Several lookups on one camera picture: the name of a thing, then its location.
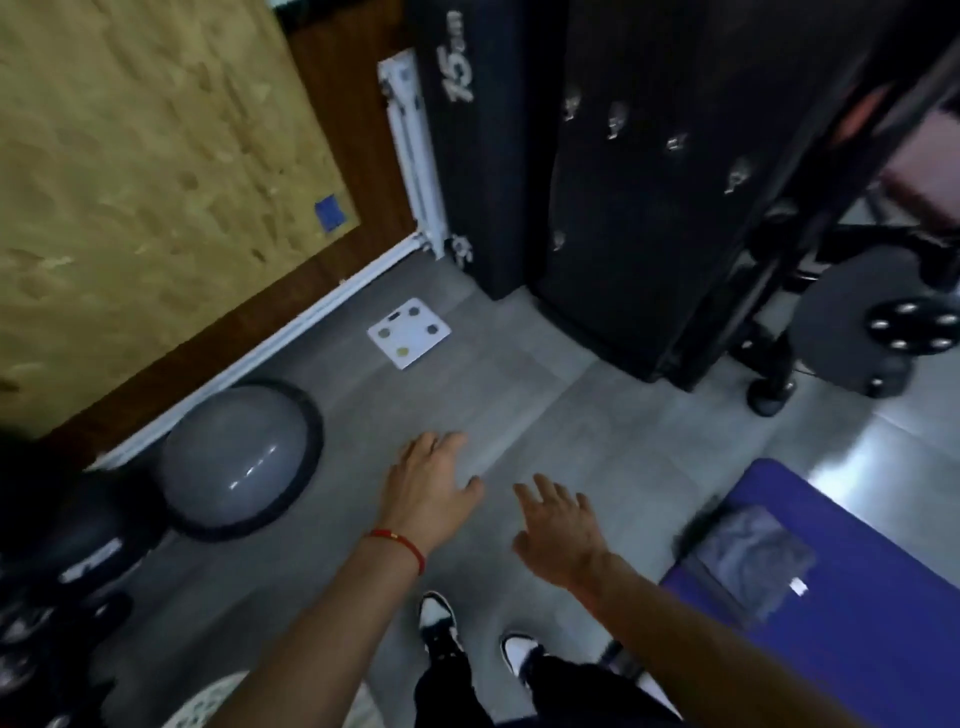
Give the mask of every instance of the black and white sneaker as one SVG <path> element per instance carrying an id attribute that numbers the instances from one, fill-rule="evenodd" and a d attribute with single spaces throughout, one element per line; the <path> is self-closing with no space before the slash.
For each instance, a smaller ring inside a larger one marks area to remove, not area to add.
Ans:
<path id="1" fill-rule="evenodd" d="M 453 609 L 436 592 L 427 592 L 420 599 L 420 638 L 431 663 L 465 654 Z"/>
<path id="2" fill-rule="evenodd" d="M 543 645 L 522 632 L 508 632 L 500 638 L 500 654 L 510 672 L 527 688 L 530 687 L 530 667 L 533 658 L 547 654 Z"/>

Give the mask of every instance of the blue yoga mat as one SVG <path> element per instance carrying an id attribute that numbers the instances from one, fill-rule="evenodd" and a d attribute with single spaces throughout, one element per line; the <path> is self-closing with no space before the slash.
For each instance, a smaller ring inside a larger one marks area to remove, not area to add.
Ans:
<path id="1" fill-rule="evenodd" d="M 776 461 L 757 460 L 725 502 L 766 507 L 817 552 L 808 591 L 751 642 L 874 726 L 960 725 L 960 591 Z M 661 583 L 732 624 L 681 566 Z"/>

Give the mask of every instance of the right hand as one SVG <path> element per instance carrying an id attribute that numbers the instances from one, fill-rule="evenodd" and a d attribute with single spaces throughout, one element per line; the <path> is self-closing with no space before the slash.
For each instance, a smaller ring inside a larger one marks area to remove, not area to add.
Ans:
<path id="1" fill-rule="evenodd" d="M 514 552 L 527 569 L 563 589 L 572 589 L 584 568 L 608 551 L 587 496 L 576 500 L 546 475 L 534 475 L 540 498 L 523 483 L 514 486 L 526 521 L 516 534 Z"/>
<path id="2" fill-rule="evenodd" d="M 463 432 L 424 432 L 407 443 L 387 474 L 376 527 L 409 539 L 423 556 L 453 536 L 484 493 L 476 475 L 463 490 L 454 480 L 457 454 L 466 443 Z"/>

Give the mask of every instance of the white metal frame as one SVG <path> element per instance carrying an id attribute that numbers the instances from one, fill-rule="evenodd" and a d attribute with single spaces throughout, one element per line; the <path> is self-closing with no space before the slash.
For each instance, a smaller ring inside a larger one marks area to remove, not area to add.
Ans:
<path id="1" fill-rule="evenodd" d="M 450 230 L 413 49 L 408 48 L 378 63 L 377 75 L 387 98 L 387 118 L 410 208 L 433 254 L 437 258 L 443 257 Z"/>
<path id="2" fill-rule="evenodd" d="M 200 389 L 179 401 L 149 425 L 97 458 L 91 469 L 118 468 L 169 432 L 187 412 L 215 395 L 280 351 L 307 329 L 346 301 L 350 296 L 417 250 L 430 250 L 437 258 L 444 256 L 444 243 L 449 236 L 443 197 L 433 158 L 426 114 L 420 94 L 420 80 L 413 50 L 403 51 L 377 67 L 384 93 L 387 95 L 387 116 L 394 136 L 396 156 L 406 185 L 410 208 L 417 221 L 417 231 L 408 235 L 355 276 L 307 308 L 273 336 L 224 369 Z"/>

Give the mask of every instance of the white label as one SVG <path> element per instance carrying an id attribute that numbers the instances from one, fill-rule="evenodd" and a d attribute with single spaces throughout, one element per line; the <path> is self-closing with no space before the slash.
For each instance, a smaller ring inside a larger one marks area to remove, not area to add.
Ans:
<path id="1" fill-rule="evenodd" d="M 85 559 L 78 561 L 72 567 L 64 571 L 59 577 L 60 583 L 69 584 L 71 581 L 76 581 L 79 579 L 91 569 L 96 569 L 110 556 L 119 551 L 121 546 L 123 546 L 123 541 L 121 541 L 119 538 L 110 539 Z"/>
<path id="2" fill-rule="evenodd" d="M 446 14 L 446 30 L 450 36 L 450 47 L 437 47 L 437 65 L 444 74 L 444 91 L 453 101 L 473 101 L 473 69 L 467 58 L 467 42 L 464 40 L 464 16 L 461 12 L 450 11 Z"/>

